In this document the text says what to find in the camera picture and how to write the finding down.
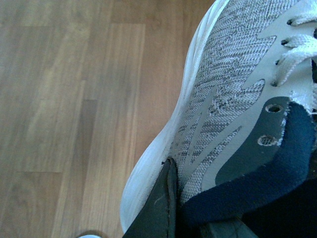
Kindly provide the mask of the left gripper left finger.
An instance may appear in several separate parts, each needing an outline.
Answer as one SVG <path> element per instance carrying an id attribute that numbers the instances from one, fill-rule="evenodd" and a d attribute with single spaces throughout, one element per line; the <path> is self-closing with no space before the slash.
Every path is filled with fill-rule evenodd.
<path id="1" fill-rule="evenodd" d="M 166 159 L 149 197 L 123 235 L 125 238 L 176 237 L 177 168 Z"/>

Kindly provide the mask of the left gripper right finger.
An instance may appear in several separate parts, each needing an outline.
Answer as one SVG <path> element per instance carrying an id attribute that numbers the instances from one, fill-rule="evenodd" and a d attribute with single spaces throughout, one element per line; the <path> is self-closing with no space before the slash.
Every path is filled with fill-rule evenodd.
<path id="1" fill-rule="evenodd" d="M 239 218 L 207 223 L 200 233 L 202 238 L 258 238 Z"/>

